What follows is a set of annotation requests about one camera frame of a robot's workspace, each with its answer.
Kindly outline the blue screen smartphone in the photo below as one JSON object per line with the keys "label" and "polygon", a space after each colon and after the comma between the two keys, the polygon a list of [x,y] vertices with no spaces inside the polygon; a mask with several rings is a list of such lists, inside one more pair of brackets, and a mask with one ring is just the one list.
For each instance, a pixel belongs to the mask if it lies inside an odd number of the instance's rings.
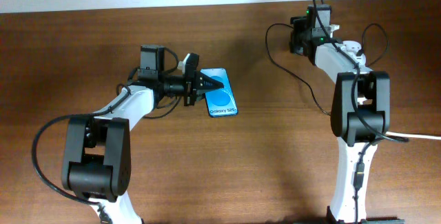
{"label": "blue screen smartphone", "polygon": [[224,87],[205,94],[207,111],[210,117],[235,116],[238,107],[234,98],[227,71],[225,68],[207,68],[201,72],[208,77],[221,82]]}

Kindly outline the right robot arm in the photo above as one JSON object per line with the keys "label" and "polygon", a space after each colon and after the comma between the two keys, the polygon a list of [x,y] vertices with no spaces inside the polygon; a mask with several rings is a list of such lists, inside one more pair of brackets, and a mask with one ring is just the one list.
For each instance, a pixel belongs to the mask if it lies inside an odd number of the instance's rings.
{"label": "right robot arm", "polygon": [[366,223],[365,207],[371,161],[390,124],[390,79],[366,66],[357,41],[333,36],[331,6],[307,7],[293,17],[290,50],[307,57],[335,83],[331,129],[338,142],[336,188],[326,223]]}

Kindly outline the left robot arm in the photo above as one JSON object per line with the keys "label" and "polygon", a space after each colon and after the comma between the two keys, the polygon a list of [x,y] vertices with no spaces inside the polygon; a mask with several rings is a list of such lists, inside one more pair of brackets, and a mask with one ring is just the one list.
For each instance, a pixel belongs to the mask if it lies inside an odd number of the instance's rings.
{"label": "left robot arm", "polygon": [[142,223],[127,189],[131,177],[130,132],[165,96],[179,96],[186,106],[223,83],[198,70],[199,56],[176,62],[175,75],[165,69],[161,45],[142,45],[140,66],[121,92],[91,114],[71,117],[61,173],[62,185],[92,207],[102,223]]}

